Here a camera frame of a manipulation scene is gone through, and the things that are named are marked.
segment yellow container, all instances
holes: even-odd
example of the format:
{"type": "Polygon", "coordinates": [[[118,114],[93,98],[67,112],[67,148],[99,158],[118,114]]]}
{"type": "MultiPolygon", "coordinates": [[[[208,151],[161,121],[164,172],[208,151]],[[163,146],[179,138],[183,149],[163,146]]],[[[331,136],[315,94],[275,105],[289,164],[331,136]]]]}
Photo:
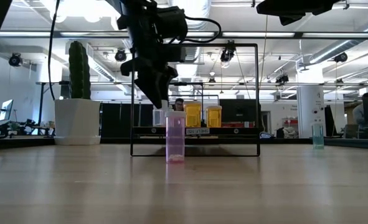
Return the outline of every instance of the yellow container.
{"type": "Polygon", "coordinates": [[[184,111],[186,112],[186,126],[188,128],[200,128],[201,103],[197,101],[184,102],[184,111]]]}
{"type": "Polygon", "coordinates": [[[221,128],[222,106],[209,106],[206,109],[206,113],[207,113],[207,127],[221,128]]]}

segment white planter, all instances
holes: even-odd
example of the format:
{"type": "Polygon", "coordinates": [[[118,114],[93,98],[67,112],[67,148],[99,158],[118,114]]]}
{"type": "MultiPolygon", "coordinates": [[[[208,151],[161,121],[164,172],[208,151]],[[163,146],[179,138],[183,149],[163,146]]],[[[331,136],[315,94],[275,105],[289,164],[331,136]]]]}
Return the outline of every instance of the white planter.
{"type": "Polygon", "coordinates": [[[63,146],[99,144],[99,112],[99,101],[55,100],[55,143],[63,146]]]}

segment table surface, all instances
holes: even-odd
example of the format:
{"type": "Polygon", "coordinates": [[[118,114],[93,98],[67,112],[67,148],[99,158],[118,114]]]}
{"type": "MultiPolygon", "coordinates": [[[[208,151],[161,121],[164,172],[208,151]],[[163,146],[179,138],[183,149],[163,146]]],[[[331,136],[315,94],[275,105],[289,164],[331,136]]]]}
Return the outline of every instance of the table surface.
{"type": "Polygon", "coordinates": [[[368,149],[164,160],[125,145],[2,150],[0,223],[368,223],[368,149]]]}

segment clear plastic cup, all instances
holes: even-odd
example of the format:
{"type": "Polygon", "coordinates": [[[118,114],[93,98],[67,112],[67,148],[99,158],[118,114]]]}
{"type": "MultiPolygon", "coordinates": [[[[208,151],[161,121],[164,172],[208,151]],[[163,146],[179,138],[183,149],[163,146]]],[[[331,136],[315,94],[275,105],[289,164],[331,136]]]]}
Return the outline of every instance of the clear plastic cup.
{"type": "Polygon", "coordinates": [[[153,110],[153,126],[165,126],[166,125],[166,117],[164,110],[153,110]]]}
{"type": "Polygon", "coordinates": [[[319,123],[313,123],[312,129],[313,129],[313,148],[324,149],[323,125],[319,123]]]}
{"type": "Polygon", "coordinates": [[[166,112],[166,162],[181,163],[185,156],[185,117],[183,111],[166,112]]]}

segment cactus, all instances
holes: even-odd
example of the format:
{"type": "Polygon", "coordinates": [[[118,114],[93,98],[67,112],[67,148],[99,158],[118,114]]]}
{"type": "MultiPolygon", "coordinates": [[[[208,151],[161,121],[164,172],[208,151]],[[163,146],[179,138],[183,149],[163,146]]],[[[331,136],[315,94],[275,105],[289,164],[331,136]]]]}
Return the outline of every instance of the cactus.
{"type": "Polygon", "coordinates": [[[90,99],[90,67],[88,56],[83,45],[74,41],[69,48],[70,97],[90,99]]]}

